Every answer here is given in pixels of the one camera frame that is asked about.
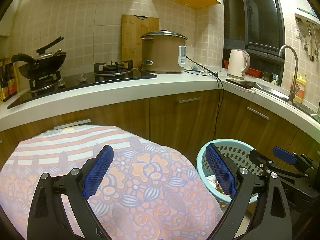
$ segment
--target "faucet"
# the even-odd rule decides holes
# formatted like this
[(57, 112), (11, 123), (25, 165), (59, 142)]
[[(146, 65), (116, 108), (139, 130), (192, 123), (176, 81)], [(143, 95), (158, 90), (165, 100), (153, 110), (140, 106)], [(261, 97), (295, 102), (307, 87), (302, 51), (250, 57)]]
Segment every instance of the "faucet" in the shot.
[(299, 89), (295, 91), (296, 82), (297, 82), (297, 75), (298, 75), (298, 56), (297, 56), (297, 53), (296, 53), (296, 51), (294, 50), (293, 47), (291, 47), (291, 46), (289, 46), (289, 45), (283, 45), (283, 46), (280, 48), (280, 50), (279, 50), (279, 57), (281, 56), (283, 50), (286, 49), (286, 48), (292, 50), (293, 55), (294, 55), (294, 58), (295, 58), (295, 60), (296, 60), (296, 68), (295, 68), (295, 70), (294, 70), (293, 84), (292, 84), (292, 87), (291, 87), (291, 89), (290, 89), (289, 99), (288, 99), (288, 103), (290, 103), (291, 105), (293, 105), (293, 100), (294, 100), (294, 98), (296, 97), (296, 93), (299, 91)]

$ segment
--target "countertop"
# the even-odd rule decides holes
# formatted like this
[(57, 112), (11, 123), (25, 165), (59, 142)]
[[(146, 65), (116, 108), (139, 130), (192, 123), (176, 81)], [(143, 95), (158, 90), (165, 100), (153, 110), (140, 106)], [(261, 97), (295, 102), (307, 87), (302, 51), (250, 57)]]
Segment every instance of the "countertop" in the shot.
[[(247, 90), (225, 82), (225, 72), (219, 73), (224, 89), (246, 98), (281, 116), (298, 128), (306, 132), (320, 143), (320, 124), (314, 119), (271, 95), (259, 90)], [(257, 83), (281, 88), (255, 79)], [(157, 74), (155, 79), (131, 80), (70, 90), (43, 98), (39, 98), (22, 105), (7, 109), (21, 93), (10, 98), (0, 106), (0, 131), (7, 130), (29, 122), (49, 118), (56, 115), (71, 113), (98, 106), (110, 105), (125, 101), (151, 98), (187, 92), (218, 89), (213, 76), (194, 75), (186, 72), (175, 74)]]

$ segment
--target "floral tablecloth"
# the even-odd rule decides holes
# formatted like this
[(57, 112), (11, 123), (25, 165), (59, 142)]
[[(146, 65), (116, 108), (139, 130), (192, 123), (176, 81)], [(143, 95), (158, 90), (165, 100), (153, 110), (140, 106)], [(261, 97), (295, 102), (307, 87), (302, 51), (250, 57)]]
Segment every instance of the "floral tablecloth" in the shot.
[[(104, 145), (114, 160), (97, 193), (95, 215), (114, 240), (206, 239), (223, 213), (192, 164), (178, 151), (115, 126), (83, 125), (48, 131), (19, 143), (0, 172), (0, 205), (27, 238), (32, 197), (44, 172), (67, 174)], [(83, 236), (68, 198), (73, 231)]]

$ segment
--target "electric kettle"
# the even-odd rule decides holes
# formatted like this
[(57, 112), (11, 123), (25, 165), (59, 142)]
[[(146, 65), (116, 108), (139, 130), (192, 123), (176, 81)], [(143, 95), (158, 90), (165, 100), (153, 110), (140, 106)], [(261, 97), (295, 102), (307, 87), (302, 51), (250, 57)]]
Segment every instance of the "electric kettle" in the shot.
[(250, 56), (242, 49), (233, 49), (230, 53), (228, 76), (244, 79), (244, 74), (250, 66)]

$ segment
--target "blue textured pad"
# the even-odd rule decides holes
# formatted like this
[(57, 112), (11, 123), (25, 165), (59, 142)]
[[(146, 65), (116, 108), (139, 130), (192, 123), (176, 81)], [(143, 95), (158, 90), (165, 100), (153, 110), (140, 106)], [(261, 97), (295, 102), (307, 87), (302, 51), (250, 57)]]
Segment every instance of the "blue textured pad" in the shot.
[(205, 150), (207, 162), (216, 176), (223, 192), (234, 198), (236, 195), (235, 178), (220, 158), (215, 149), (209, 144)]
[(279, 147), (273, 148), (273, 155), (288, 164), (295, 164), (297, 159), (294, 154), (285, 151)]
[(113, 149), (108, 146), (84, 179), (82, 195), (85, 199), (95, 195), (113, 161)]

